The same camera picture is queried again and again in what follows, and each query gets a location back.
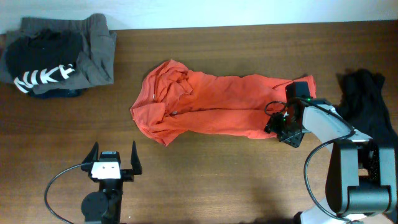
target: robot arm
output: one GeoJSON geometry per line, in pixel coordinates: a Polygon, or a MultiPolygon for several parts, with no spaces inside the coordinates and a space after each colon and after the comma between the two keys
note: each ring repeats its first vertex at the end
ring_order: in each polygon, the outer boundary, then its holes
{"type": "MultiPolygon", "coordinates": [[[[293,147],[299,147],[305,133],[313,133],[322,143],[332,142],[325,146],[331,160],[326,198],[319,205],[346,220],[392,211],[397,202],[394,148],[352,128],[327,101],[311,99],[307,83],[290,84],[286,93],[286,113],[274,113],[265,131],[277,133],[279,141],[293,147]],[[358,169],[369,175],[359,176],[358,169]]],[[[346,223],[328,216],[319,205],[299,213],[296,223],[346,223]]]]}

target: gray cloth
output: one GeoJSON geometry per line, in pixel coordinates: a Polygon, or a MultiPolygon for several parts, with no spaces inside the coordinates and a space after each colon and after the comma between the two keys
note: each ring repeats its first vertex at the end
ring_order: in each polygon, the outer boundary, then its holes
{"type": "Polygon", "coordinates": [[[20,30],[7,33],[6,49],[0,59],[0,82],[13,83],[6,66],[7,47],[20,37],[35,37],[42,29],[50,29],[55,32],[64,30],[79,32],[83,37],[83,50],[79,53],[76,61],[76,74],[62,82],[35,85],[33,87],[35,94],[57,88],[77,90],[113,84],[116,33],[108,30],[103,14],[93,14],[82,21],[23,18],[20,30]]]}

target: table surface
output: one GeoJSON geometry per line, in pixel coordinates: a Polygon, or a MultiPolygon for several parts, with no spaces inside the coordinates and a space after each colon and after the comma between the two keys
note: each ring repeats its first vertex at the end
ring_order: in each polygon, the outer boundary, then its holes
{"type": "MultiPolygon", "coordinates": [[[[217,76],[312,74],[317,96],[334,104],[341,100],[337,76],[367,68],[386,76],[382,94],[398,127],[397,22],[117,33],[113,85],[54,100],[29,98],[14,86],[0,85],[0,223],[60,223],[44,206],[44,188],[55,174],[79,164],[96,141],[100,150],[119,151],[124,169],[132,141],[137,142],[144,173],[124,184],[121,221],[126,223],[249,223],[256,218],[267,223],[312,207],[302,175],[305,158],[320,143],[312,134],[298,149],[276,139],[193,132],[164,147],[138,130],[129,108],[143,78],[170,58],[217,76]]],[[[310,164],[310,183],[319,199],[329,159],[323,150],[310,164]]],[[[62,216],[82,223],[81,201],[97,189],[86,173],[74,170],[54,183],[49,202],[62,216]]]]}

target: cable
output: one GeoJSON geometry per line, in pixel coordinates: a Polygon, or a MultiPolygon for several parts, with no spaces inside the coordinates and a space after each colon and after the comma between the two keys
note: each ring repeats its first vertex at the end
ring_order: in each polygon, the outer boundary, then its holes
{"type": "Polygon", "coordinates": [[[90,164],[92,164],[92,162],[87,162],[87,163],[84,163],[84,164],[78,164],[78,165],[75,165],[75,166],[73,166],[73,167],[69,167],[69,168],[65,169],[65,170],[62,171],[61,173],[57,174],[57,175],[49,182],[49,184],[48,184],[47,187],[45,188],[45,191],[44,191],[44,203],[45,203],[45,206],[48,208],[48,210],[51,212],[51,214],[53,214],[55,217],[59,218],[60,220],[62,220],[62,221],[65,222],[65,223],[73,224],[73,222],[68,221],[68,220],[62,218],[60,215],[58,215],[57,213],[55,213],[54,210],[52,210],[52,208],[51,208],[50,205],[49,205],[49,202],[47,201],[47,194],[48,194],[48,192],[49,192],[49,189],[50,189],[52,183],[53,183],[58,177],[60,177],[62,174],[66,173],[66,172],[68,172],[68,171],[70,171],[70,170],[72,170],[72,169],[74,169],[74,168],[81,167],[81,166],[85,166],[85,165],[90,165],[90,164]]]}
{"type": "Polygon", "coordinates": [[[266,105],[266,108],[264,109],[265,112],[266,112],[266,115],[268,115],[268,116],[272,116],[272,114],[269,114],[269,113],[267,112],[267,108],[268,108],[269,105],[271,105],[271,104],[273,104],[273,103],[280,103],[280,104],[284,105],[284,108],[281,109],[278,113],[282,113],[282,112],[286,109],[286,107],[287,107],[287,103],[285,103],[285,102],[277,101],[277,100],[271,101],[271,102],[269,102],[269,103],[266,105]]]}
{"type": "Polygon", "coordinates": [[[305,104],[308,104],[308,105],[310,105],[310,106],[314,106],[314,107],[316,107],[316,108],[322,110],[323,112],[325,112],[325,113],[327,113],[327,114],[329,114],[329,115],[334,116],[334,117],[337,118],[339,121],[341,121],[342,123],[344,123],[344,124],[349,128],[349,130],[350,130],[349,134],[346,134],[346,135],[344,135],[344,136],[341,136],[341,137],[338,137],[338,138],[329,140],[329,141],[327,141],[327,142],[324,142],[324,143],[320,144],[318,147],[316,147],[313,151],[310,152],[310,154],[308,155],[307,159],[305,160],[305,164],[304,164],[304,182],[305,182],[305,186],[306,186],[306,188],[307,188],[308,194],[310,195],[312,201],[315,203],[315,205],[316,205],[323,213],[325,213],[326,215],[328,215],[328,216],[331,217],[331,218],[334,218],[334,219],[337,219],[337,220],[340,220],[340,221],[344,221],[344,222],[347,222],[347,223],[353,223],[353,221],[351,221],[351,220],[348,219],[348,218],[338,217],[337,215],[334,215],[334,214],[330,213],[328,210],[326,210],[325,208],[323,208],[323,207],[319,204],[318,200],[315,198],[315,196],[314,196],[314,194],[313,194],[313,192],[312,192],[312,190],[311,190],[310,182],[309,182],[309,180],[308,180],[308,165],[310,164],[310,160],[311,160],[311,158],[313,157],[313,155],[315,155],[315,153],[317,153],[321,148],[323,148],[323,147],[325,147],[325,146],[327,146],[327,145],[333,143],[333,142],[336,141],[336,140],[342,140],[342,139],[348,139],[348,138],[350,138],[351,136],[353,136],[353,135],[355,134],[355,129],[354,129],[354,127],[352,127],[352,125],[350,125],[347,121],[345,121],[341,116],[338,116],[337,114],[334,114],[334,113],[331,112],[330,110],[326,110],[326,109],[322,108],[321,106],[318,106],[318,105],[316,105],[316,104],[314,104],[314,103],[308,101],[308,100],[305,99],[305,98],[295,97],[295,98],[292,98],[291,100],[289,100],[289,103],[290,103],[290,101],[293,101],[293,100],[300,100],[300,101],[302,101],[302,102],[305,103],[305,104]]]}

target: white backdrop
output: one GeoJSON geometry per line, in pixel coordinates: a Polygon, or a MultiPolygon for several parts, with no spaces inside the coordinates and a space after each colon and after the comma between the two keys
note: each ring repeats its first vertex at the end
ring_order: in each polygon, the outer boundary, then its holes
{"type": "Polygon", "coordinates": [[[398,19],[398,0],[0,0],[0,33],[21,17],[84,19],[110,29],[239,26],[398,19]]]}

